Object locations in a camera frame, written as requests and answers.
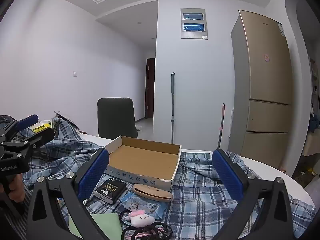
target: floor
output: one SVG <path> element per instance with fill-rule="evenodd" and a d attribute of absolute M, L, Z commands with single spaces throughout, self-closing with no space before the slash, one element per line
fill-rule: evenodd
<path fill-rule="evenodd" d="M 147 118 L 142 119 L 138 122 L 136 122 L 136 127 L 141 130 L 138 131 L 138 139 L 143 140 L 153 140 L 153 119 Z"/>

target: green notebook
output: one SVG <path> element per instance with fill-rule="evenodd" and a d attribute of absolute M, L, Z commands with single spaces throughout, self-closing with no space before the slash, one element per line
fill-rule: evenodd
<path fill-rule="evenodd" d="M 118 214 L 106 213 L 93 214 L 91 216 L 110 240 L 121 240 L 122 228 L 119 222 Z M 71 216 L 69 217 L 69 229 L 71 233 L 78 237 L 81 237 L 81 235 L 78 232 L 78 229 L 76 228 L 73 220 L 71 219 Z"/>

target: gold refrigerator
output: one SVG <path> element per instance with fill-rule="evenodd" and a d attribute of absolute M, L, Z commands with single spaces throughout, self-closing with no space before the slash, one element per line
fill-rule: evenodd
<path fill-rule="evenodd" d="M 228 150 L 278 168 L 292 121 L 292 68 L 282 25 L 239 10 L 231 32 L 235 99 Z"/>

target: refrigerator door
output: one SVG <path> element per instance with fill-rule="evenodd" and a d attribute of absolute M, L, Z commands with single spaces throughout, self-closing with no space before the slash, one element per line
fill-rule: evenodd
<path fill-rule="evenodd" d="M 244 138 L 241 156 L 278 168 L 288 143 L 287 133 L 249 133 Z"/>
<path fill-rule="evenodd" d="M 247 131 L 289 132 L 291 106 L 260 101 L 249 101 Z"/>
<path fill-rule="evenodd" d="M 291 104 L 292 69 L 282 26 L 256 13 L 239 11 L 250 65 L 250 98 Z"/>

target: cardboard box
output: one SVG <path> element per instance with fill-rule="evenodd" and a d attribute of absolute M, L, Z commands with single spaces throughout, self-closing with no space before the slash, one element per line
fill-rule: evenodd
<path fill-rule="evenodd" d="M 104 148 L 109 152 L 106 174 L 134 184 L 171 190 L 181 145 L 119 136 Z"/>

